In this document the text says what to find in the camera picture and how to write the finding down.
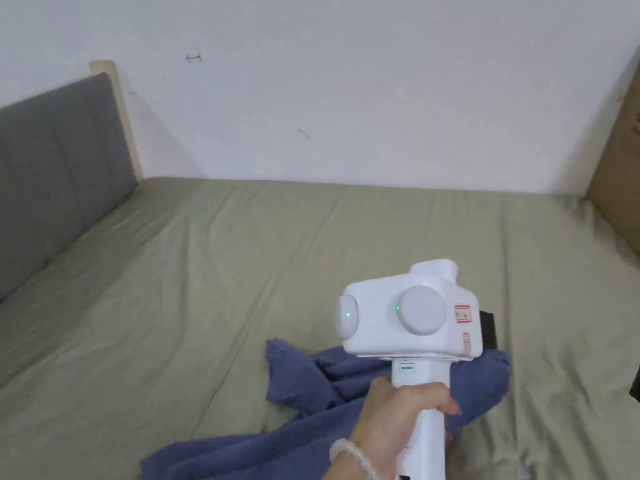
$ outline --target hand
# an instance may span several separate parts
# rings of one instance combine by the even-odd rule
[[[377,378],[371,383],[350,440],[363,450],[382,479],[394,480],[396,459],[411,438],[418,414],[432,408],[450,415],[460,412],[442,383],[395,388],[388,378]],[[346,478],[336,470],[347,468],[353,471],[352,462],[342,453],[325,478]]]

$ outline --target green bed sheet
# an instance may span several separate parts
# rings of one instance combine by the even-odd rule
[[[637,257],[576,198],[151,179],[0,305],[0,477],[134,478],[178,440],[273,429],[264,341],[336,346],[350,282],[446,257],[511,392],[449,479],[637,477]]]

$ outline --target red warning label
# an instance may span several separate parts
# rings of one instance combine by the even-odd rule
[[[471,323],[471,307],[469,305],[456,305],[456,322]]]

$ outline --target sticker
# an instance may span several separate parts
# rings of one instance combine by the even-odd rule
[[[471,335],[469,335],[467,332],[463,333],[462,342],[465,345],[465,347],[462,350],[462,355],[471,356]]]
[[[456,305],[456,322],[471,323],[471,307],[468,305]]]

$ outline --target handheld device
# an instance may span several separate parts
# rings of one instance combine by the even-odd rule
[[[337,304],[336,330],[344,349],[392,361],[392,383],[450,386],[452,362],[483,352],[478,300],[459,287],[458,266],[421,262],[409,273],[351,284]],[[444,480],[444,415],[420,412],[398,457],[399,480]]]

